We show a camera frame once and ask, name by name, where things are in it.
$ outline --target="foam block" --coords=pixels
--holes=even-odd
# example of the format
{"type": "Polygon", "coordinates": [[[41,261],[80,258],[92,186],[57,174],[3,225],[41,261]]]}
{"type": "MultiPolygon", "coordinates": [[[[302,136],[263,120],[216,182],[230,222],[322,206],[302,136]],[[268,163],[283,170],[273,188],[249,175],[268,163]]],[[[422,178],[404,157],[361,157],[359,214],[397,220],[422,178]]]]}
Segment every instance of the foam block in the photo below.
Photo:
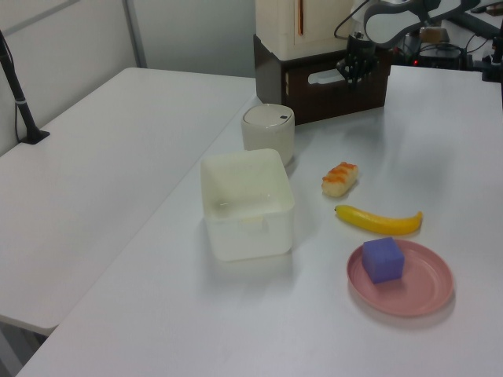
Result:
{"type": "Polygon", "coordinates": [[[393,238],[383,238],[363,243],[362,263],[374,283],[400,279],[405,257],[393,238]]]}

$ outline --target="white plastic container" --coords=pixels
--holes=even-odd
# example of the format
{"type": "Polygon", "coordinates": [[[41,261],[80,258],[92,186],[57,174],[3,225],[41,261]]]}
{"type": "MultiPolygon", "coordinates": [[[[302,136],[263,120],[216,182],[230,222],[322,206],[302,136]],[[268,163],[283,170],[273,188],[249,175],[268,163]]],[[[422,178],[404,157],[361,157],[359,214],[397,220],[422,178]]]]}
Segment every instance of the white plastic container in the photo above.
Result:
{"type": "Polygon", "coordinates": [[[293,157],[295,125],[293,110],[286,106],[260,104],[250,108],[241,120],[244,149],[274,149],[286,166],[293,157]]]}
{"type": "Polygon", "coordinates": [[[216,258],[236,261],[292,248],[295,202],[277,151],[207,157],[200,176],[204,220],[216,258]]]}
{"type": "MultiPolygon", "coordinates": [[[[340,51],[347,42],[333,33],[352,5],[352,0],[255,0],[256,34],[279,60],[340,51]]],[[[347,37],[352,27],[350,19],[338,34],[347,37]]]]}

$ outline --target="banana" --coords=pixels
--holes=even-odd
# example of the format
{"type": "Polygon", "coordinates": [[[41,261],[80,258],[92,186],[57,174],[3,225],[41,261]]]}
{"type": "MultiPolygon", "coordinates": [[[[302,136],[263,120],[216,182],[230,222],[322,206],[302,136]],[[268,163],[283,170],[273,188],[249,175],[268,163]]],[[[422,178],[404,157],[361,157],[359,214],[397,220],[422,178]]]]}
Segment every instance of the banana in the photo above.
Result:
{"type": "Polygon", "coordinates": [[[347,205],[337,206],[336,213],[341,220],[352,225],[389,236],[412,233],[421,227],[423,219],[421,211],[411,218],[385,218],[347,205]]]}

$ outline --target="dark brown wooden box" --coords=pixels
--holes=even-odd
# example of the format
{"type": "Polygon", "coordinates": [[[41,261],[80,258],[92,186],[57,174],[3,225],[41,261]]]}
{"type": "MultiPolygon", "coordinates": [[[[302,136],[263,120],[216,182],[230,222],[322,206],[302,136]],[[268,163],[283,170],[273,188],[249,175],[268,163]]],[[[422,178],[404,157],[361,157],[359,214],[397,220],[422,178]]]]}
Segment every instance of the dark brown wooden box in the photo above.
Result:
{"type": "Polygon", "coordinates": [[[281,61],[259,37],[253,37],[257,97],[267,104],[291,108],[296,125],[384,106],[392,54],[376,52],[379,67],[351,88],[346,82],[309,84],[310,74],[334,69],[345,51],[281,61]]]}

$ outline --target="round plate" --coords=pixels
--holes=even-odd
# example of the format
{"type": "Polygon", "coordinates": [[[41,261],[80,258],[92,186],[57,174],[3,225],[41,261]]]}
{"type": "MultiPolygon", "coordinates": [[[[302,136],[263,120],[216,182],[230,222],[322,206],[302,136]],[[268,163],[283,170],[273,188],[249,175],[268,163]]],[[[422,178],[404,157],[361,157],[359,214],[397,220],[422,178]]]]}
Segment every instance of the round plate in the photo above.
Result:
{"type": "Polygon", "coordinates": [[[374,308],[396,316],[431,313],[453,294],[453,275],[436,253],[412,241],[395,240],[405,256],[402,279],[374,284],[362,264],[363,245],[347,261],[347,277],[360,296],[374,308]]]}

